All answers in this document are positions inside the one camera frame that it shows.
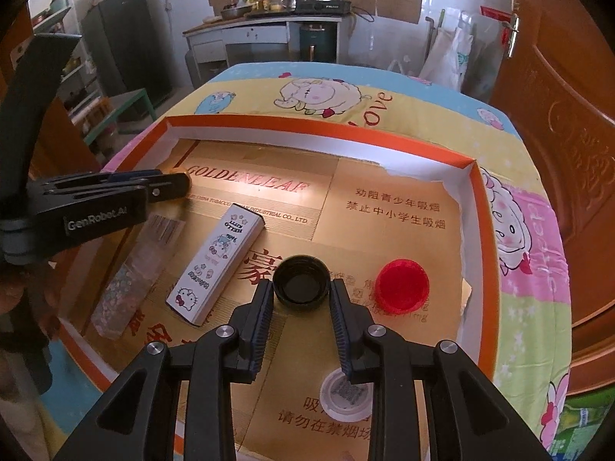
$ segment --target qr code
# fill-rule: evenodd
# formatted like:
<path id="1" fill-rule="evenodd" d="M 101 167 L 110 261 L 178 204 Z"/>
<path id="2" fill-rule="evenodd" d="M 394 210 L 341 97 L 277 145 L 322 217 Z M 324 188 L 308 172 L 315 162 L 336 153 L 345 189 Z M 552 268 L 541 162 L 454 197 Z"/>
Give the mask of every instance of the qr code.
<path id="1" fill-rule="evenodd" d="M 342 397 L 350 402 L 351 405 L 355 405 L 359 402 L 359 399 L 361 399 L 366 392 L 367 389 L 364 386 L 356 386 L 346 380 L 340 381 L 331 390 L 331 393 Z"/>

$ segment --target red lid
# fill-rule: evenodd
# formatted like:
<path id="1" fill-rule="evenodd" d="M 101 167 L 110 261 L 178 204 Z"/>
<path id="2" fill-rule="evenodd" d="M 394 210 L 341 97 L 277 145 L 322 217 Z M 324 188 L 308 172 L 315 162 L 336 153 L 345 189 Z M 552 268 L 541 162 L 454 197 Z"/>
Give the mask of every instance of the red lid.
<path id="1" fill-rule="evenodd" d="M 400 315 L 418 310 L 429 295 L 429 277 L 422 266 L 412 260 L 388 263 L 378 274 L 374 297 L 381 308 Z"/>

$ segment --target white rectangular box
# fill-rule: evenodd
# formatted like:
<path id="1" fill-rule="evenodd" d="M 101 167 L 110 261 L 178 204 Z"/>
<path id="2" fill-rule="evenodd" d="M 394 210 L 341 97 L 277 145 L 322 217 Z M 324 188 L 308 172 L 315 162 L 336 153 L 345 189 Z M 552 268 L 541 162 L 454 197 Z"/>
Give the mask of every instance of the white rectangular box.
<path id="1" fill-rule="evenodd" d="M 258 213 L 232 204 L 168 295 L 168 306 L 200 326 L 263 228 Z"/>

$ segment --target black round container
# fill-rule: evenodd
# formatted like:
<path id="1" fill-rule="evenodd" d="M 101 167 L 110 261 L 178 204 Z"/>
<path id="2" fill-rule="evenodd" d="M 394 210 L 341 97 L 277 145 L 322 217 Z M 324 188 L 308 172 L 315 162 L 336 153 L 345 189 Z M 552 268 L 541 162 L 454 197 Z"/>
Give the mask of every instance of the black round container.
<path id="1" fill-rule="evenodd" d="M 295 310 L 314 310 L 329 293 L 329 271 L 318 258 L 286 258 L 273 274 L 278 300 Z"/>

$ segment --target black refrigerator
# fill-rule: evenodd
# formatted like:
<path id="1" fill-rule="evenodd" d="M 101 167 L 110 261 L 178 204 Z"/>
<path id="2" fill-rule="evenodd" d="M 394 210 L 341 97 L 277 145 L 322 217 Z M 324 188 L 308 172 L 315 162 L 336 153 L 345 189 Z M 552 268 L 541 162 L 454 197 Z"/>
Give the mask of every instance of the black refrigerator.
<path id="1" fill-rule="evenodd" d="M 104 94 L 113 97 L 145 88 L 154 106 L 170 95 L 171 81 L 147 0 L 103 0 L 81 24 Z M 145 108 L 139 114 L 145 114 Z"/>

